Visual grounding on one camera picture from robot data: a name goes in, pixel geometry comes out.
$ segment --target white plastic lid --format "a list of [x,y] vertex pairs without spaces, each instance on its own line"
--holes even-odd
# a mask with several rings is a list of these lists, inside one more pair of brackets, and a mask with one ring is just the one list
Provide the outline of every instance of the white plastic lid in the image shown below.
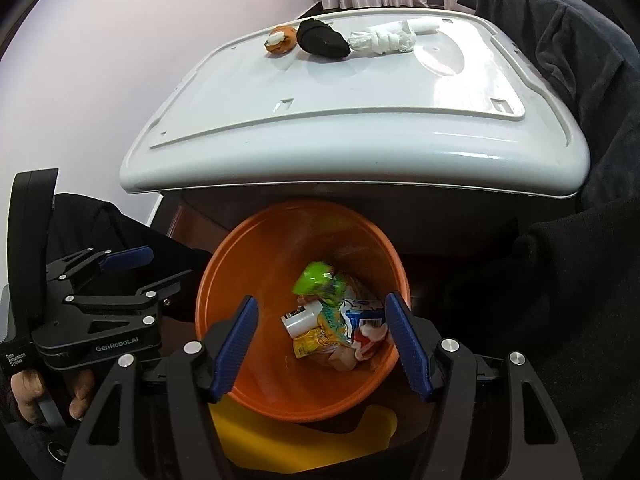
[[136,139],[123,187],[376,182],[575,194],[589,168],[580,128],[491,23],[432,9],[321,19],[348,37],[415,17],[438,31],[407,54],[334,61],[297,46],[274,56],[270,28],[213,51]]

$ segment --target orange bowl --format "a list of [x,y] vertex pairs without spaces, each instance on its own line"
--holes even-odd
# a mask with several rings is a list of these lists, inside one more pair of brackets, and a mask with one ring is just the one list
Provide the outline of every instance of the orange bowl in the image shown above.
[[229,396],[289,422],[322,420],[352,408],[398,361],[389,341],[351,372],[296,359],[280,316],[298,306],[291,289],[315,260],[360,279],[381,300],[397,290],[410,304],[402,263],[384,233],[348,208],[315,200],[277,204],[242,222],[216,250],[198,292],[198,338],[212,323],[232,317],[246,294],[256,298],[258,329]]

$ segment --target white wall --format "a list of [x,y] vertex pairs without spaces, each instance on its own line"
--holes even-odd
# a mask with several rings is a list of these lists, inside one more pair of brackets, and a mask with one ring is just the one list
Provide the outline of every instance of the white wall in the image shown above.
[[0,285],[19,171],[59,167],[58,192],[146,221],[120,163],[145,121],[207,52],[298,17],[313,0],[40,0],[0,60]]

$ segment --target finger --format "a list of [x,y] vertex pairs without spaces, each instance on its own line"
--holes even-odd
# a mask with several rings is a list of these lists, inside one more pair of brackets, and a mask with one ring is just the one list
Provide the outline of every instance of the finger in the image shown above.
[[91,370],[81,370],[72,381],[75,397],[69,404],[69,415],[75,419],[84,417],[92,399],[92,390],[95,386],[95,377]]
[[91,370],[81,370],[72,381],[74,396],[78,400],[89,396],[95,386],[94,373]]
[[89,409],[89,404],[91,404],[91,395],[85,397],[84,399],[78,399],[77,397],[74,397],[73,399],[71,399],[71,403],[69,404],[69,415],[71,415],[76,420],[84,417],[86,410]]
[[36,400],[44,395],[42,376],[37,370],[24,370],[11,377],[11,390],[22,418],[31,424],[38,420],[40,410]]

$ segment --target yellow plastic object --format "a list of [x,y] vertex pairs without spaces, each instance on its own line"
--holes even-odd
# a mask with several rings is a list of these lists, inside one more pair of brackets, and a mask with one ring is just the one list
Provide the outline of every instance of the yellow plastic object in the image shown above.
[[368,406],[351,433],[324,433],[248,410],[229,396],[209,411],[226,457],[234,464],[277,473],[297,473],[387,449],[396,414]]

